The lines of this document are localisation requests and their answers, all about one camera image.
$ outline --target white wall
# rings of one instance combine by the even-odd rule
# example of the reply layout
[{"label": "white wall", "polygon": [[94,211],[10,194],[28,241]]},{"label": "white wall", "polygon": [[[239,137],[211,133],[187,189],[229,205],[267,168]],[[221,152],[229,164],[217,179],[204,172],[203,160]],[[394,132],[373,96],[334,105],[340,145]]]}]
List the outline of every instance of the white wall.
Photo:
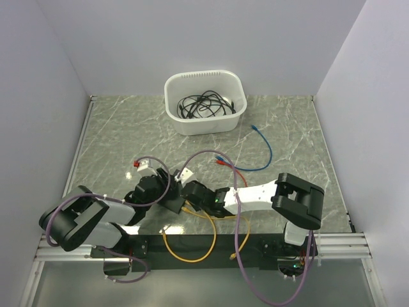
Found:
[{"label": "white wall", "polygon": [[0,6],[1,306],[26,285],[42,212],[61,198],[87,98],[34,0]]},{"label": "white wall", "polygon": [[409,2],[368,0],[317,95],[353,222],[390,306],[408,305]]},{"label": "white wall", "polygon": [[163,93],[223,68],[247,94],[315,94],[364,0],[38,0],[88,93]]}]

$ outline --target metal frame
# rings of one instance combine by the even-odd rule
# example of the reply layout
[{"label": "metal frame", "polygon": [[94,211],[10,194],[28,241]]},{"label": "metal frame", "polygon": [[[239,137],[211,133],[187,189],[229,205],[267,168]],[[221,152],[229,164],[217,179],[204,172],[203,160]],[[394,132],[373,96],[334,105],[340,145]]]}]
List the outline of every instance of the metal frame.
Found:
[{"label": "metal frame", "polygon": [[[74,174],[74,171],[77,168],[78,155],[81,152],[82,140],[84,139],[86,129],[88,127],[89,117],[91,116],[91,112],[94,106],[94,101],[96,101],[96,96],[90,96],[87,114],[84,119],[84,125],[82,126],[82,129],[81,129],[81,134],[79,136],[79,142],[77,145],[77,149],[75,151],[73,163],[71,165],[70,172],[68,174],[68,178],[65,184],[65,188],[63,191],[63,197],[71,189],[72,175]],[[24,288],[23,295],[20,300],[20,307],[31,307],[33,305],[34,297],[37,292],[38,283],[40,281],[44,265],[45,265],[44,261],[38,262],[34,259],[33,265],[31,266],[30,274],[28,276],[26,287]]]},{"label": "metal frame", "polygon": [[[79,154],[82,148],[82,142],[88,128],[89,118],[93,110],[97,96],[90,97],[88,112],[85,117],[84,125],[81,130],[79,143],[75,151],[72,167],[65,185],[63,196],[72,187],[72,177],[77,168]],[[363,233],[316,233],[316,243],[318,247],[319,259],[362,259],[365,268],[369,288],[373,295],[376,307],[386,306],[382,288],[376,274],[372,255],[369,250],[365,235]],[[61,248],[52,248],[42,236],[34,258],[33,266],[23,292],[20,307],[31,307],[35,298],[38,283],[45,265],[45,262],[102,262],[103,258],[91,258],[91,246],[82,245],[79,248],[67,253]],[[127,258],[110,258],[110,261],[128,262]]]},{"label": "metal frame", "polygon": [[383,289],[376,273],[373,259],[362,259],[362,265],[364,265],[366,279],[368,280],[369,288],[371,289],[372,298],[375,303],[375,307],[386,307],[385,296]]}]

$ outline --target coiled black wire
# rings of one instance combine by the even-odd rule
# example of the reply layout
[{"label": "coiled black wire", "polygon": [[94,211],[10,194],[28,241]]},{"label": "coiled black wire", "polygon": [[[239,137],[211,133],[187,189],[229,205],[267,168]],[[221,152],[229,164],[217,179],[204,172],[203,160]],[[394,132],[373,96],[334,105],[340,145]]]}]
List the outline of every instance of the coiled black wire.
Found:
[{"label": "coiled black wire", "polygon": [[[226,110],[230,110],[231,114],[235,114],[235,103],[232,101],[229,104],[217,92],[212,90],[205,91],[202,95],[191,95],[182,98],[177,106],[178,116],[184,119],[208,118],[216,116],[220,110],[223,111],[223,115],[228,115]],[[211,114],[203,117],[202,113],[205,111],[209,111]]]}]

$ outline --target white plastic tray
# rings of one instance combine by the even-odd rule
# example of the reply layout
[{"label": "white plastic tray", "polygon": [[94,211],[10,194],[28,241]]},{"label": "white plastic tray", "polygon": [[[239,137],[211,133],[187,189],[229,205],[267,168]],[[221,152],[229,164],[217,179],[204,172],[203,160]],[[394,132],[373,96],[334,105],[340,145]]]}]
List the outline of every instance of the white plastic tray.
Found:
[{"label": "white plastic tray", "polygon": [[[209,118],[179,118],[179,100],[190,95],[200,95],[207,90],[216,91],[229,102],[233,101],[236,113]],[[166,113],[175,130],[185,136],[192,136],[233,130],[247,107],[247,100],[237,75],[227,70],[207,70],[185,72],[170,77],[165,83],[165,104]]]}]

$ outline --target gray marble surface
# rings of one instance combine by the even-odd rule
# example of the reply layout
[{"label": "gray marble surface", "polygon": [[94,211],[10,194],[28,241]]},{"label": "gray marble surface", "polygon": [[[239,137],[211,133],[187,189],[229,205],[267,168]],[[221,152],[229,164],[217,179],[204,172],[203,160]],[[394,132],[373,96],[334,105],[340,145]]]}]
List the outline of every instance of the gray marble surface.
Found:
[{"label": "gray marble surface", "polygon": [[[88,126],[79,153],[72,186],[121,198],[139,181],[132,163],[142,155],[162,159],[173,172],[187,157],[203,149],[216,149],[244,168],[264,166],[268,148],[250,125],[269,140],[273,162],[263,170],[244,172],[249,185],[275,180],[288,172],[325,190],[322,232],[351,232],[346,209],[331,165],[311,97],[249,96],[247,110],[230,131],[202,136],[175,132],[165,112],[163,96],[98,97],[92,102]],[[212,153],[196,157],[189,165],[198,180],[211,189],[232,186],[227,166],[215,163]],[[273,210],[244,212],[252,233],[280,233],[286,220]],[[218,221],[219,233],[233,233],[234,221]],[[145,219],[128,231],[154,234],[212,233],[208,221],[184,212],[177,215],[154,205]],[[245,232],[244,223],[240,227]]]}]

